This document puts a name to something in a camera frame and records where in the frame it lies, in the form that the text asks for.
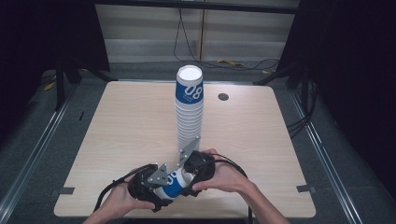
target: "number 08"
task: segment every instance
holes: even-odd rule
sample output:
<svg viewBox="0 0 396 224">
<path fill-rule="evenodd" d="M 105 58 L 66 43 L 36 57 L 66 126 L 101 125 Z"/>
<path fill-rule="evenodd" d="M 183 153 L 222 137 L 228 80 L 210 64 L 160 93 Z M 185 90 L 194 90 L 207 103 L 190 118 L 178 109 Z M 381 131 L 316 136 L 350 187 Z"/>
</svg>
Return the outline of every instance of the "number 08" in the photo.
<svg viewBox="0 0 396 224">
<path fill-rule="evenodd" d="M 192 86 L 192 87 L 188 87 L 186 88 L 186 90 L 184 90 L 184 92 L 186 93 L 186 95 L 192 95 L 192 98 L 197 100 L 202 93 L 202 87 L 196 87 L 196 86 Z"/>
</svg>

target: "stack of paper cups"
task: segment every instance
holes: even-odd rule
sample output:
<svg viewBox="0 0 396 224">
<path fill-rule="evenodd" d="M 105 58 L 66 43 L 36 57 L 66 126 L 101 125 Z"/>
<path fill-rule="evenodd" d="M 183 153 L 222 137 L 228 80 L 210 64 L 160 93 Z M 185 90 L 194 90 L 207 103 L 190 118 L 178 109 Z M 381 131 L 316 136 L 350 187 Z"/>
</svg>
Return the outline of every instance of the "stack of paper cups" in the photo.
<svg viewBox="0 0 396 224">
<path fill-rule="evenodd" d="M 178 150 L 181 152 L 192 140 L 201 136 L 204 84 L 202 71 L 197 66 L 186 65 L 178 70 L 175 109 Z"/>
</svg>

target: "black curtain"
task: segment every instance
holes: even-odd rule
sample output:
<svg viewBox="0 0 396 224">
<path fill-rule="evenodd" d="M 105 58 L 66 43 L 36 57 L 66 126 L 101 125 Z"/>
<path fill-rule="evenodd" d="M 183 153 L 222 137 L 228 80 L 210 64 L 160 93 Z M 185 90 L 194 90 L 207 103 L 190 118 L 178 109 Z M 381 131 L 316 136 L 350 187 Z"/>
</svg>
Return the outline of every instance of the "black curtain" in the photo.
<svg viewBox="0 0 396 224">
<path fill-rule="evenodd" d="M 396 199 L 396 3 L 302 0 L 300 7 L 320 14 L 295 17 L 279 67 L 308 66 L 350 144 Z"/>
<path fill-rule="evenodd" d="M 95 6 L 41 1 L 0 2 L 0 131 L 7 137 L 23 113 L 42 74 L 63 58 L 78 82 L 78 58 L 109 71 Z"/>
</svg>

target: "black handheld controller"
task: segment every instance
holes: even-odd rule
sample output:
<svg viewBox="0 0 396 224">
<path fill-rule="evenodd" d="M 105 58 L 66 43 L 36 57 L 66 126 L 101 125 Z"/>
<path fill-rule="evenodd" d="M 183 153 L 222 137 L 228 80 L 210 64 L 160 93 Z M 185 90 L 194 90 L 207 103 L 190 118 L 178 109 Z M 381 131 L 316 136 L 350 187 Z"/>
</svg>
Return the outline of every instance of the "black handheld controller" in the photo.
<svg viewBox="0 0 396 224">
<path fill-rule="evenodd" d="M 200 181 L 206 181 L 213 177 L 216 168 L 214 158 L 210 155 L 199 151 L 193 151 L 185 161 L 183 168 L 186 172 L 193 174 L 194 179 L 190 184 L 181 191 L 183 196 L 192 195 L 196 197 L 201 191 L 192 190 L 192 186 Z M 162 199 L 156 193 L 155 189 L 162 185 L 150 182 L 150 177 L 158 170 L 158 165 L 151 164 L 149 168 L 135 174 L 134 178 L 128 183 L 128 191 L 132 197 L 140 201 L 147 201 L 155 204 L 153 212 L 161 210 L 162 206 L 172 203 L 172 200 Z"/>
</svg>

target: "wire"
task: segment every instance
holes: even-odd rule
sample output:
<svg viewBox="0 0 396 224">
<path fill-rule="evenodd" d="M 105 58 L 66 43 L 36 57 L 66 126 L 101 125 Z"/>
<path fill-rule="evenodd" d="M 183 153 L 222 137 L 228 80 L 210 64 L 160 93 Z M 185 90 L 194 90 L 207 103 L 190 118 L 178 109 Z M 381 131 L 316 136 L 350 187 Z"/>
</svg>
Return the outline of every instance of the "wire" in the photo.
<svg viewBox="0 0 396 224">
<path fill-rule="evenodd" d="M 316 101 L 318 98 L 318 87 L 316 85 L 314 85 L 314 82 L 312 80 L 311 80 L 311 97 L 312 97 L 312 105 L 311 105 L 309 112 L 302 119 L 300 119 L 292 124 L 289 124 L 287 126 L 288 128 L 291 128 L 291 127 L 297 125 L 293 129 L 289 130 L 289 133 L 292 133 L 295 131 L 295 133 L 290 136 L 291 139 L 293 137 L 295 137 L 305 127 L 305 125 L 311 119 L 312 114 L 314 113 Z"/>
<path fill-rule="evenodd" d="M 183 22 L 183 17 L 181 15 L 181 8 L 178 9 L 178 14 L 179 14 L 179 20 L 178 20 L 178 26 L 177 26 L 177 35 L 176 35 L 176 39 L 175 39 L 175 45 L 174 45 L 174 56 L 176 59 L 178 59 L 181 62 L 196 62 L 198 64 L 200 64 L 201 66 L 205 67 L 205 68 L 224 68 L 224 69 L 229 69 L 229 70 L 234 70 L 234 71 L 249 71 L 249 70 L 264 70 L 264 69 L 270 69 L 275 67 L 278 63 L 279 63 L 279 59 L 265 59 L 265 60 L 261 60 L 259 63 L 257 63 L 255 66 L 253 67 L 231 67 L 231 66 L 221 66 L 221 65 L 217 65 L 217 64 L 213 64 L 213 63 L 206 63 L 206 62 L 202 62 L 202 61 L 198 61 L 192 51 L 191 51 L 191 47 L 190 47 L 190 42 L 189 39 L 187 37 L 187 33 L 186 33 L 186 29 L 184 27 L 184 22 Z M 177 40 L 178 40 L 178 35 L 179 35 L 179 30 L 180 30 L 180 25 L 183 29 L 183 33 L 184 33 L 184 37 L 186 39 L 186 43 L 187 43 L 187 47 L 189 49 L 190 55 L 193 58 L 193 60 L 182 60 L 179 59 L 176 55 L 176 48 L 177 48 Z M 264 62 L 269 62 L 269 61 L 275 61 L 275 63 L 273 63 L 270 66 L 264 67 L 264 68 L 258 68 L 260 66 L 260 64 L 264 63 Z"/>
<path fill-rule="evenodd" d="M 99 197 L 98 197 L 98 200 L 97 200 L 97 202 L 96 202 L 96 206 L 95 206 L 95 208 L 93 209 L 93 212 L 96 211 L 96 210 L 98 210 L 98 208 L 99 208 L 100 205 L 102 204 L 103 198 L 105 197 L 105 195 L 108 193 L 109 190 L 113 189 L 114 187 L 116 187 L 116 186 L 119 185 L 119 184 L 125 183 L 125 179 L 128 178 L 129 176 L 134 175 L 134 174 L 137 174 L 137 173 L 139 173 L 140 171 L 142 171 L 142 170 L 144 170 L 144 169 L 147 169 L 147 168 L 149 168 L 149 167 L 151 167 L 151 166 L 155 166 L 155 165 L 154 165 L 154 164 L 147 164 L 147 165 L 141 166 L 141 167 L 139 167 L 139 168 L 137 168 L 137 169 L 135 169 L 135 170 L 132 170 L 131 173 L 129 173 L 128 175 L 125 175 L 125 176 L 121 177 L 121 178 L 118 179 L 118 180 L 113 180 L 113 183 L 109 184 L 109 185 L 108 185 L 104 190 L 102 190 L 102 192 L 100 193 L 100 195 L 99 195 Z"/>
<path fill-rule="evenodd" d="M 223 156 L 223 155 L 217 154 L 217 153 L 213 153 L 213 154 L 209 154 L 209 155 L 211 155 L 211 156 L 220 156 L 220 157 L 222 157 L 222 158 L 228 160 L 228 161 L 231 163 L 231 165 L 232 165 L 237 171 L 239 171 L 239 173 L 241 173 L 241 174 L 244 175 L 246 178 L 248 178 L 248 176 L 247 176 L 247 174 L 245 173 L 245 171 L 242 169 L 242 167 L 240 167 L 238 164 L 236 164 L 236 162 L 230 160 L 229 158 L 227 158 L 227 157 L 225 157 L 225 156 Z"/>
</svg>

